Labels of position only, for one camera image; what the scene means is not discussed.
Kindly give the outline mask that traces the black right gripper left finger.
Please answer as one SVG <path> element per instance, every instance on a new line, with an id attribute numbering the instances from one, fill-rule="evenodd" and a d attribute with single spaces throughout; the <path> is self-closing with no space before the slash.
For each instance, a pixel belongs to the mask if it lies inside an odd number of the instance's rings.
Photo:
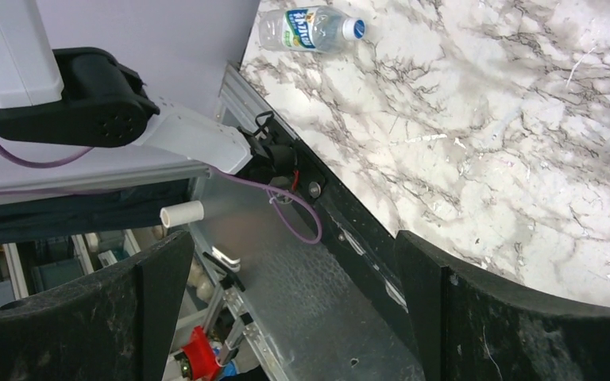
<path id="1" fill-rule="evenodd" d="M 0 380 L 160 380 L 195 244 L 177 231 L 0 308 Z"/>

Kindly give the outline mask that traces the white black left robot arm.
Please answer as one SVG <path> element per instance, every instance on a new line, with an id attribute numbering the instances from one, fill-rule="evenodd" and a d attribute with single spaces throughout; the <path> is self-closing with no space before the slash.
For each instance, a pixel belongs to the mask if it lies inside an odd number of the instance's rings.
<path id="1" fill-rule="evenodd" d="M 95 148 L 158 148 L 239 179 L 267 184 L 299 170 L 274 115 L 257 131 L 150 98 L 141 77 L 101 48 L 52 48 L 34 1 L 0 1 L 0 156 L 61 167 Z"/>

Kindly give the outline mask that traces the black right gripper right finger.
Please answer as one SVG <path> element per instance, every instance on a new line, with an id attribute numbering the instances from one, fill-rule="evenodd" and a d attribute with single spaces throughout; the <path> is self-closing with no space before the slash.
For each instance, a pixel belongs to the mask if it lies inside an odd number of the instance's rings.
<path id="1" fill-rule="evenodd" d="M 394 254 L 429 380 L 610 380 L 610 307 L 514 283 L 408 231 Z"/>

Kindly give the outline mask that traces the dark green label bottle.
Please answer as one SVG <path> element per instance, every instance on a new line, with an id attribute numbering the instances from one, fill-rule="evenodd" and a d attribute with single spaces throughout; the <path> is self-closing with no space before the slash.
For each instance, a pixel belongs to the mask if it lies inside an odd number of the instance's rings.
<path id="1" fill-rule="evenodd" d="M 258 24 L 260 46 L 274 52 L 337 54 L 363 40 L 365 21 L 332 6 L 271 10 Z"/>

